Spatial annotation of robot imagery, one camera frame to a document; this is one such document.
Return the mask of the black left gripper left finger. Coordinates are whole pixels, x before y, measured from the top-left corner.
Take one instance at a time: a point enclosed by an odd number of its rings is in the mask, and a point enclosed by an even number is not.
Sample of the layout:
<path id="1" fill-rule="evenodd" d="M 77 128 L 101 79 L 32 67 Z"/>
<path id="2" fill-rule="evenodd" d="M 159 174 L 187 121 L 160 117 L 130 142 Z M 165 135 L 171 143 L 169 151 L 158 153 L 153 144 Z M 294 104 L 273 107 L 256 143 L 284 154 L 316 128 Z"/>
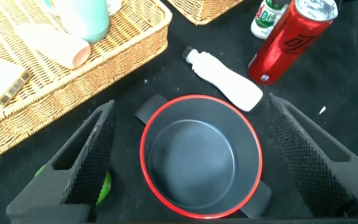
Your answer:
<path id="1" fill-rule="evenodd" d="M 7 206 L 13 223 L 35 210 L 54 212 L 65 205 L 95 208 L 101 193 L 116 132 L 116 102 L 98 108 Z"/>

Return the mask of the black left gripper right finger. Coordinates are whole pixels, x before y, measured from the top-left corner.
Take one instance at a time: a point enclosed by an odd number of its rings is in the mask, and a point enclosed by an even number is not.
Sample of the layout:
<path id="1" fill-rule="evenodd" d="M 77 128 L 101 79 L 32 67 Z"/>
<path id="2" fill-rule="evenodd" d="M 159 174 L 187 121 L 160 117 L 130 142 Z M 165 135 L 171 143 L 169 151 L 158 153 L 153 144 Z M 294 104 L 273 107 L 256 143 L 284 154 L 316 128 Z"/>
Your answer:
<path id="1" fill-rule="evenodd" d="M 358 156 L 289 101 L 270 94 L 266 116 L 304 203 L 317 217 L 358 217 Z"/>

